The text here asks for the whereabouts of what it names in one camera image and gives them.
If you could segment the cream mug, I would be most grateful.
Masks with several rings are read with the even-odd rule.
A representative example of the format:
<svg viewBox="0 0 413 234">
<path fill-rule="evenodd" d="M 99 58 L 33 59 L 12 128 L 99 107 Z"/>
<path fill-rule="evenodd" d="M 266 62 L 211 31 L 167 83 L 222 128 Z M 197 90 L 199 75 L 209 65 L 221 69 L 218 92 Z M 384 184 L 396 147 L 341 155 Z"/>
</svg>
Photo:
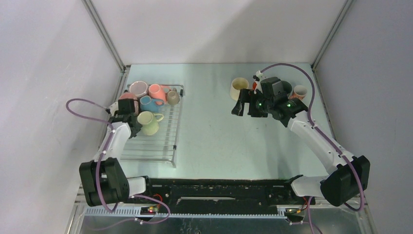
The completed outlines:
<svg viewBox="0 0 413 234">
<path fill-rule="evenodd" d="M 240 91 L 242 89 L 248 89 L 248 88 L 249 88 L 249 81 L 247 79 L 235 78 L 231 82 L 229 95 L 233 100 L 237 101 L 239 98 Z"/>
</svg>

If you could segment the salmon printed mug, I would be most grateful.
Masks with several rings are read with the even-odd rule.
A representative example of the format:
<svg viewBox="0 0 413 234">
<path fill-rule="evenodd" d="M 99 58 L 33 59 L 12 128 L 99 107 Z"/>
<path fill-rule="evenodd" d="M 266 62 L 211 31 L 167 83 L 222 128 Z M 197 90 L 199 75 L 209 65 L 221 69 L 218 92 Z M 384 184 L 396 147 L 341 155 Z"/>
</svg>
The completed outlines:
<svg viewBox="0 0 413 234">
<path fill-rule="evenodd" d="M 303 100 L 308 93 L 308 90 L 303 85 L 297 85 L 293 88 L 292 94 L 289 96 L 289 99 L 297 98 Z"/>
</svg>

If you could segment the light green mug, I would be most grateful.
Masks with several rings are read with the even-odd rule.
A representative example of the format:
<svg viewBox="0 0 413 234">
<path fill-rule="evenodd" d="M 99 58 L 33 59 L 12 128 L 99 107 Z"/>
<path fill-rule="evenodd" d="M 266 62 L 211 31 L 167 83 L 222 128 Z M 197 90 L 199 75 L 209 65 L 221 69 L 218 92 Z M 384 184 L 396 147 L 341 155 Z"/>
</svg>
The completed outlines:
<svg viewBox="0 0 413 234">
<path fill-rule="evenodd" d="M 159 122 L 164 119 L 161 113 L 143 111 L 137 116 L 137 121 L 142 125 L 141 131 L 146 136 L 152 136 L 159 130 Z"/>
</svg>

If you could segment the blue mug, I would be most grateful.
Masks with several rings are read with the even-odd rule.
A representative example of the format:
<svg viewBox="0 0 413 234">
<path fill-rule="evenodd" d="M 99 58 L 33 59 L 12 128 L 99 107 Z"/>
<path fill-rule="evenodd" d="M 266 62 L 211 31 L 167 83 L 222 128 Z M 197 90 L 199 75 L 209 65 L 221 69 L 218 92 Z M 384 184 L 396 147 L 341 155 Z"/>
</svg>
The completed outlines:
<svg viewBox="0 0 413 234">
<path fill-rule="evenodd" d="M 140 98 L 139 100 L 140 111 L 149 111 L 152 113 L 159 113 L 159 108 L 165 105 L 165 102 L 162 99 L 151 98 L 146 95 Z"/>
</svg>

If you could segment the dark green mug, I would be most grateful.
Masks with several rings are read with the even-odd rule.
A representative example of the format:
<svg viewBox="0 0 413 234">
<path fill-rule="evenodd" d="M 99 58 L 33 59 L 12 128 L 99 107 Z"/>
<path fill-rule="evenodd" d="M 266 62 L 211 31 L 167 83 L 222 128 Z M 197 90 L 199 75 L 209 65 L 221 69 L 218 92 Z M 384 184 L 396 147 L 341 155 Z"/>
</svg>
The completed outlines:
<svg viewBox="0 0 413 234">
<path fill-rule="evenodd" d="M 293 90 L 292 85 L 289 82 L 282 80 L 282 87 L 283 87 L 283 90 L 286 92 L 287 96 L 290 96 Z"/>
</svg>

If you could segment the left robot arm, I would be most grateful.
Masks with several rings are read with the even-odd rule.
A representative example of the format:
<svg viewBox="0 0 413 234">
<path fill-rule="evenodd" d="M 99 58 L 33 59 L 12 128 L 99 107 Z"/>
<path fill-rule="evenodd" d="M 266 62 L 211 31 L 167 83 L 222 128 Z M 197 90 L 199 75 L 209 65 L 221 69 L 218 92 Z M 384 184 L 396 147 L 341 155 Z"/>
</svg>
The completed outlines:
<svg viewBox="0 0 413 234">
<path fill-rule="evenodd" d="M 147 176 L 128 179 L 119 159 L 127 141 L 141 131 L 137 121 L 135 100 L 121 99 L 118 109 L 107 121 L 107 132 L 100 146 L 97 160 L 84 162 L 79 167 L 86 202 L 89 206 L 116 205 L 135 195 L 142 203 L 152 201 L 154 190 L 148 186 Z"/>
</svg>

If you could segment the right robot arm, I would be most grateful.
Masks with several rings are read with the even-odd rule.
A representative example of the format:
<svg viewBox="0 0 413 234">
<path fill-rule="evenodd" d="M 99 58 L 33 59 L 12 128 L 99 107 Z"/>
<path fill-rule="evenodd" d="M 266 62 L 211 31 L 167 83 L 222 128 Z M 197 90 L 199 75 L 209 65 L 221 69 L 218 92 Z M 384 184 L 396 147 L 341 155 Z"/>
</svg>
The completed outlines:
<svg viewBox="0 0 413 234">
<path fill-rule="evenodd" d="M 360 211 L 366 204 L 364 191 L 368 185 L 370 162 L 365 156 L 356 157 L 328 137 L 313 121 L 310 110 L 298 98 L 267 97 L 260 91 L 241 89 L 231 113 L 243 116 L 249 103 L 251 117 L 271 114 L 284 127 L 298 135 L 317 156 L 327 176 L 298 175 L 289 180 L 283 191 L 286 202 L 295 204 L 302 197 L 323 197 L 333 206 L 345 205 Z"/>
</svg>

